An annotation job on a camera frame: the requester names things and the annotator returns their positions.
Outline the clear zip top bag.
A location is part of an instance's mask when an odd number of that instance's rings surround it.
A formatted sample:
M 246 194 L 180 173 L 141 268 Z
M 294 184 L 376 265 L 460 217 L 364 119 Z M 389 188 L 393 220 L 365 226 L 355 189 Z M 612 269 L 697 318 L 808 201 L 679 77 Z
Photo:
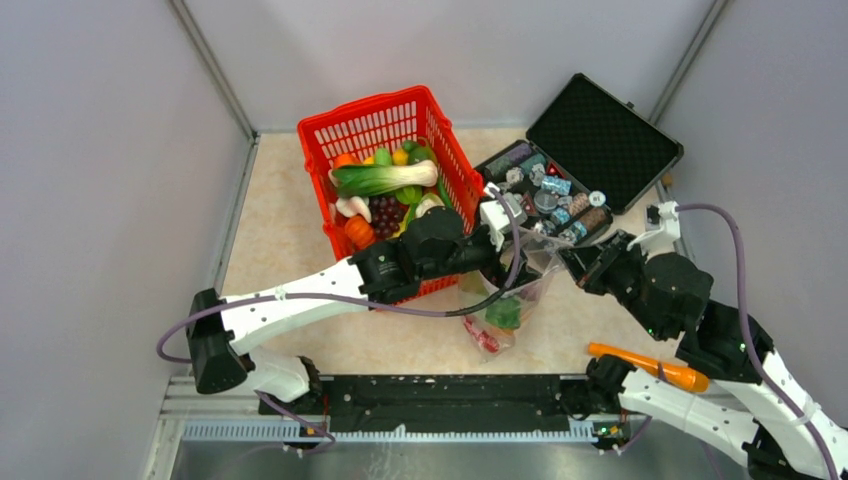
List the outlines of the clear zip top bag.
M 534 316 L 554 275 L 563 269 L 559 251 L 573 247 L 562 238 L 524 228 L 520 230 L 519 245 L 519 270 L 510 288 L 486 308 L 462 318 L 465 331 L 485 361 L 515 345 L 519 330 Z M 513 257 L 512 238 L 506 237 L 493 266 L 460 277 L 459 304 L 472 306 L 498 291 L 509 278 Z

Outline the green lettuce head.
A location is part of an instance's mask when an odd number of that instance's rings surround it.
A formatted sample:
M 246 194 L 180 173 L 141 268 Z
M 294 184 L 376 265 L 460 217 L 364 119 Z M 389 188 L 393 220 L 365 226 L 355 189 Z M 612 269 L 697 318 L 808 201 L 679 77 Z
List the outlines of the green lettuce head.
M 484 319 L 493 327 L 514 330 L 521 326 L 521 309 L 518 297 L 501 298 L 486 309 Z

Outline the red chili pepper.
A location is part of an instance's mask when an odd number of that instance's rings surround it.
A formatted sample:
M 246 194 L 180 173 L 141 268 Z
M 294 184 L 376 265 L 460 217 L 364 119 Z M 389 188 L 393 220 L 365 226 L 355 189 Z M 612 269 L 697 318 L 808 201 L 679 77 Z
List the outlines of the red chili pepper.
M 501 344 L 497 338 L 479 327 L 470 317 L 465 317 L 463 326 L 475 344 L 481 351 L 489 354 L 497 354 L 501 350 Z

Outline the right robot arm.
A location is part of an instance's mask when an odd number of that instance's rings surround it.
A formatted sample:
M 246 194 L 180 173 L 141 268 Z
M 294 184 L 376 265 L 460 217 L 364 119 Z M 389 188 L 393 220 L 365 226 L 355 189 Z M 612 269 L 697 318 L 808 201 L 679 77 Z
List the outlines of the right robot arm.
M 614 297 L 652 338 L 676 340 L 676 357 L 696 373 L 682 387 L 669 365 L 639 366 L 592 347 L 586 397 L 594 409 L 666 423 L 754 479 L 846 477 L 846 429 L 816 406 L 754 319 L 711 299 L 708 273 L 675 253 L 649 256 L 624 231 L 559 257 L 580 289 Z

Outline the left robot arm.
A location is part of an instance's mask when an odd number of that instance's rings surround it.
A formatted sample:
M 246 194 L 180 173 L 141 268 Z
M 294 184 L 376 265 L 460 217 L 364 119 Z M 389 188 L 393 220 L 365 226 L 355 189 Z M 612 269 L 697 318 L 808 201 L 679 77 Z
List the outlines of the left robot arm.
M 447 207 L 431 207 L 396 238 L 378 241 L 307 277 L 245 295 L 195 294 L 186 326 L 195 389 L 218 394 L 246 386 L 270 394 L 297 413 L 319 404 L 314 364 L 305 357 L 263 349 L 268 340 L 327 318 L 368 310 L 414 316 L 404 308 L 430 280 L 492 267 L 505 237 L 519 234 L 525 213 L 495 200 L 479 207 L 480 225 L 464 232 L 462 218 Z

